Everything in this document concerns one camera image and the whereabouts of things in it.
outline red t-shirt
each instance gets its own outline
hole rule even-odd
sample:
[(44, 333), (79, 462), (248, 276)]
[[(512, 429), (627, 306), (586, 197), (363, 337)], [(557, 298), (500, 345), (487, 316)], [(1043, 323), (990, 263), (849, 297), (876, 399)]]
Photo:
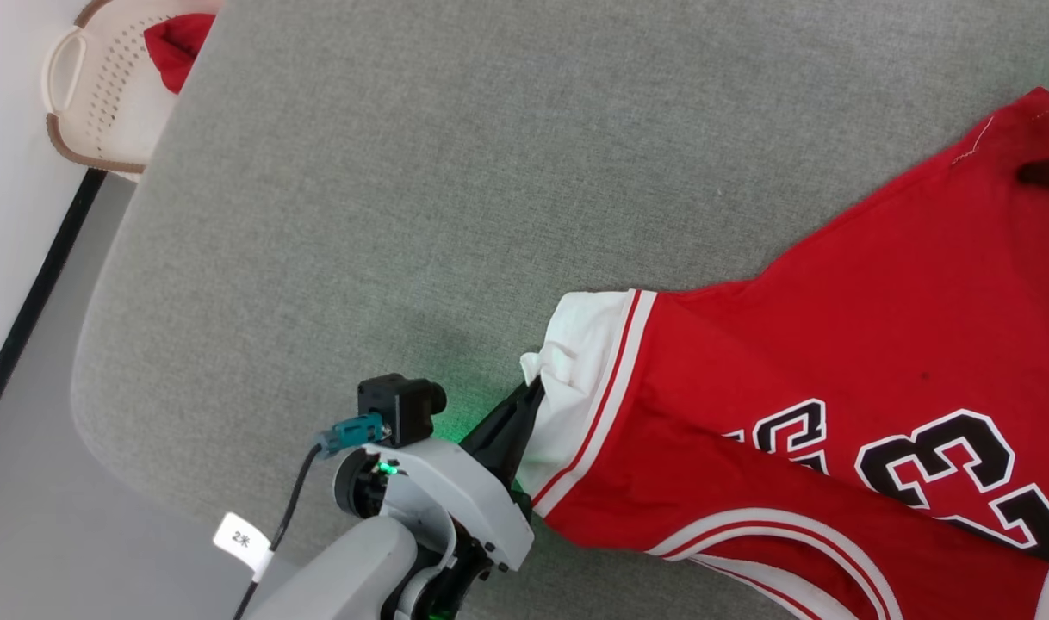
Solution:
[(1049, 619), (1048, 157), (1039, 89), (752, 280), (568, 295), (536, 510), (799, 618)]

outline laundry basket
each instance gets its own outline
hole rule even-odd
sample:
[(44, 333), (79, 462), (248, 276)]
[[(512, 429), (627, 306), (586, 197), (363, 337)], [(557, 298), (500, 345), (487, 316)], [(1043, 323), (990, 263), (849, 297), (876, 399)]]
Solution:
[[(189, 13), (214, 15), (222, 0), (94, 0), (43, 67), (46, 129), (68, 161), (123, 175), (146, 170), (176, 94), (162, 83), (146, 28)], [(64, 66), (74, 60), (74, 66)]]

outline white cable label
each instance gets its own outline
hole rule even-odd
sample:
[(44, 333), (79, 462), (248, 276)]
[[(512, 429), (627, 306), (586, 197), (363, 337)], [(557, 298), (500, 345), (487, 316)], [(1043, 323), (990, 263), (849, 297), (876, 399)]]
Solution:
[(226, 513), (218, 532), (214, 533), (214, 546), (253, 569), (253, 581), (260, 582), (272, 561), (273, 553), (269, 550), (272, 542), (252, 522), (233, 512)]

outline black cable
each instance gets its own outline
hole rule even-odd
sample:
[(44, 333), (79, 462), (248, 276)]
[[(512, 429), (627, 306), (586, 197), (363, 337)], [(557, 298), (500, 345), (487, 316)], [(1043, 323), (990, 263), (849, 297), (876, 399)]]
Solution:
[[(306, 483), (306, 474), (309, 473), (311, 466), (315, 464), (315, 459), (320, 451), (321, 444), (315, 444), (315, 447), (311, 448), (311, 451), (306, 455), (306, 459), (303, 459), (303, 467), (299, 468), (299, 478), (296, 478), (296, 487), (292, 489), (292, 498), (287, 499), (287, 510), (283, 512), (283, 518), (280, 519), (280, 526), (276, 529), (276, 535), (272, 537), (272, 546), (267, 547), (273, 553), (279, 549), (280, 540), (287, 533), (287, 526), (292, 523), (292, 517), (296, 515), (296, 506), (299, 504), (299, 494), (303, 491), (303, 483)], [(233, 620), (241, 620), (245, 608), (249, 607), (249, 600), (253, 599), (253, 594), (256, 592), (257, 581), (253, 581), (249, 584), (249, 589), (245, 590), (244, 597), (241, 597), (241, 604), (238, 605), (238, 611), (234, 614)]]

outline cable connector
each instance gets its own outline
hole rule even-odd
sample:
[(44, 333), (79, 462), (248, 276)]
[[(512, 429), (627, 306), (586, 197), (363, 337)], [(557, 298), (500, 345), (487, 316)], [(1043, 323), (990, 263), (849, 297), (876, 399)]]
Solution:
[(315, 443), (321, 446), (319, 459), (327, 459), (346, 448), (383, 441), (387, 435), (390, 433), (383, 428), (383, 418), (379, 413), (366, 413), (317, 433)]

